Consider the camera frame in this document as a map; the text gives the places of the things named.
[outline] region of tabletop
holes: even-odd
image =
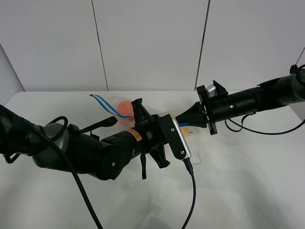
[[[21,92],[6,107],[38,125],[64,115],[69,123],[84,128],[110,116],[90,94],[142,98],[144,106],[159,112],[183,112],[198,101],[195,91]],[[281,132],[300,122],[287,106],[257,113],[244,125]],[[246,130],[233,133],[223,122],[216,125],[217,135],[195,127],[193,136],[186,138],[197,184],[196,205],[187,228],[304,228],[305,127],[267,136]],[[106,137],[124,128],[117,124],[94,133]],[[191,207],[192,180],[169,147],[166,157],[170,166],[159,169],[147,156],[146,180],[141,177],[139,158],[114,181],[80,175],[105,229],[182,227]],[[20,156],[11,165],[0,160],[0,228],[96,227],[70,173],[39,168],[30,157]]]

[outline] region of white background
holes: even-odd
[[[94,0],[109,90],[193,90],[207,2]]]
[[[26,91],[107,90],[90,0],[2,0],[0,42]]]
[[[244,90],[289,75],[305,46],[304,9],[304,0],[211,0],[197,85]]]

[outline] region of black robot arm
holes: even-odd
[[[0,106],[0,152],[8,163],[20,154],[31,156],[39,167],[70,171],[64,158],[43,141],[34,129],[44,133],[66,155],[75,171],[90,174],[101,180],[116,179],[133,158],[141,155],[142,177],[146,178],[146,154],[150,154],[159,168],[169,165],[164,145],[169,143],[174,156],[184,160],[191,156],[178,123],[170,115],[150,115],[142,106],[142,99],[132,102],[135,126],[99,140],[86,135],[98,127],[116,124],[115,117],[80,130],[65,117],[59,117],[42,127],[17,116]],[[56,123],[63,119],[64,125]]]
[[[275,109],[305,101],[305,70],[291,68],[291,75],[273,79],[257,87],[228,94],[216,81],[205,88],[197,87],[199,102],[176,117],[178,123],[202,128],[209,127],[212,135],[217,133],[216,122],[233,117]]]

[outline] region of plastic bag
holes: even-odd
[[[134,126],[134,116],[131,100],[117,96],[103,95],[102,97],[96,94],[91,94],[90,96],[96,99],[96,101],[105,111],[116,116],[120,124],[128,128]],[[160,116],[170,114],[172,118],[175,118],[178,115],[176,112],[162,112],[146,105],[144,107],[150,114],[158,114]],[[181,124],[180,127],[184,137],[193,135],[193,131],[190,129],[190,127],[185,126],[184,124]]]

